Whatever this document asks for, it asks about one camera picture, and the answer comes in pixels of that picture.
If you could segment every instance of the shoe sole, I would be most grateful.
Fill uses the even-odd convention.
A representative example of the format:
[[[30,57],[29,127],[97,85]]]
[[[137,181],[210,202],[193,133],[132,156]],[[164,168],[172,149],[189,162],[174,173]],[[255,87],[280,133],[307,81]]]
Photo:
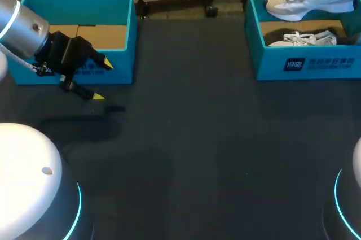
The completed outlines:
[[[277,14],[273,12],[268,12],[272,16],[275,16],[281,20],[285,21],[300,21],[302,18],[310,11],[312,10],[323,10],[330,13],[344,13],[344,12],[351,12],[354,10],[354,3],[353,1],[346,2],[346,3],[339,3],[339,4],[328,4],[328,5],[320,5],[317,8],[312,8],[310,10],[300,12],[298,14],[290,14],[290,15],[283,15],[283,14]]]

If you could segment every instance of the robotic arm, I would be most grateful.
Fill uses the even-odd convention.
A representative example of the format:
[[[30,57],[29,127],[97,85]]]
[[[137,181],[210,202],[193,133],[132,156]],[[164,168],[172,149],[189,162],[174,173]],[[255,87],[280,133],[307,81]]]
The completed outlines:
[[[69,38],[61,32],[49,33],[49,23],[17,0],[0,0],[0,51],[39,76],[61,74],[60,86],[85,100],[104,99],[73,81],[76,70],[89,58],[106,70],[113,69],[102,53],[78,36]],[[35,57],[40,67],[24,59]],[[5,76],[6,61],[0,56],[0,80]]]

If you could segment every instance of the yellow fingertip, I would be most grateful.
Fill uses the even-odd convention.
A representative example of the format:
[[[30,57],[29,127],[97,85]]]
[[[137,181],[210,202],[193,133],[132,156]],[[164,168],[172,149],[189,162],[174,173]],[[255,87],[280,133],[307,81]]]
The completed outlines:
[[[107,58],[104,59],[104,64],[113,68],[113,66],[111,65],[111,63],[109,62],[109,60]]]
[[[104,100],[105,98],[98,93],[94,93],[93,100]]]

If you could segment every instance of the dark gray table surface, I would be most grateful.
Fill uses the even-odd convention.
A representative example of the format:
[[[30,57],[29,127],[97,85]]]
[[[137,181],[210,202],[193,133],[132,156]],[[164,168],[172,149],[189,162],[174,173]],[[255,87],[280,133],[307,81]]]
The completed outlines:
[[[324,198],[361,136],[361,82],[256,82],[242,19],[140,23],[134,84],[96,87],[103,103],[0,83],[0,122],[53,140],[95,240],[323,239]]]

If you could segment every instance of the blue cardboard box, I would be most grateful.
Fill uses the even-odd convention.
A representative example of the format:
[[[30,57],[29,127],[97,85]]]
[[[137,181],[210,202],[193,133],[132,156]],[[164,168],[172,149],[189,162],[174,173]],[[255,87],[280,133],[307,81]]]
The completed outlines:
[[[361,78],[361,46],[266,46],[260,22],[281,20],[270,15],[263,2],[248,0],[245,17],[246,38],[257,80]],[[361,0],[355,0],[353,12],[310,11],[303,21],[311,20],[339,20],[347,36],[352,36],[361,32]]]
[[[137,16],[133,0],[22,0],[22,4],[51,25],[126,25],[123,49],[102,49],[114,69],[100,69],[89,59],[74,80],[79,84],[130,84],[137,38]],[[59,84],[60,75],[39,77],[9,59],[9,71],[17,85]]]

